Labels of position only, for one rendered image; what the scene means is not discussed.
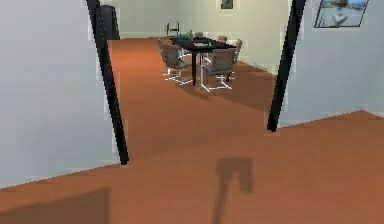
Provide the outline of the black dining table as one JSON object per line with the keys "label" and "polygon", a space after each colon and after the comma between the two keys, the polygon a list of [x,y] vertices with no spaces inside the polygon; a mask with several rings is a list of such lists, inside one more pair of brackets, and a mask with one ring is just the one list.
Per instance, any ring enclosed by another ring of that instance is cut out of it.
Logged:
{"label": "black dining table", "polygon": [[197,55],[202,55],[203,53],[212,53],[215,49],[235,49],[235,46],[233,45],[209,38],[180,39],[179,37],[171,37],[170,40],[173,44],[180,46],[183,50],[187,50],[192,54],[193,85],[195,85],[197,81]]}

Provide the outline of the black framed boat picture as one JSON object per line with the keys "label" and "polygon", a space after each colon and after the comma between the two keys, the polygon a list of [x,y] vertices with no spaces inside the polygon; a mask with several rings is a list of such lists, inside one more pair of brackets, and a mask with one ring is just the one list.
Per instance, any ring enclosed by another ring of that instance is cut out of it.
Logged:
{"label": "black framed boat picture", "polygon": [[314,27],[359,27],[368,2],[369,0],[320,0]]}

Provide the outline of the black frame chair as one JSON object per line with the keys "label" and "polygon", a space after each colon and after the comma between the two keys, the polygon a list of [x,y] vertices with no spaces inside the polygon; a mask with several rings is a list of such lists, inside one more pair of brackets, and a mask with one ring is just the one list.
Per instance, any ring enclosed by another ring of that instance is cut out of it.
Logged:
{"label": "black frame chair", "polygon": [[176,23],[175,26],[171,26],[170,23],[166,25],[166,35],[168,37],[174,37],[180,32],[180,24]]}

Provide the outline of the black door frame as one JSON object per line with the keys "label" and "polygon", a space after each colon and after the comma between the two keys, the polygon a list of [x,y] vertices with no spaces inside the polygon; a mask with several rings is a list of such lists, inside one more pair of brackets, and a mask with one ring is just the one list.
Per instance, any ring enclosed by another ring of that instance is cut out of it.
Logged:
{"label": "black door frame", "polygon": [[[268,117],[267,129],[271,132],[275,132],[277,130],[277,124],[281,113],[281,107],[284,99],[289,72],[291,69],[293,54],[300,30],[305,3],[306,0],[292,0],[278,75],[274,88],[274,96]],[[129,161],[128,149],[121,119],[119,101],[117,99],[111,61],[109,57],[108,44],[107,40],[104,38],[105,26],[103,22],[103,15],[99,10],[100,0],[86,0],[86,4],[89,11],[93,37],[95,39],[106,98],[112,119],[113,131],[119,152],[120,164],[126,165]]]}

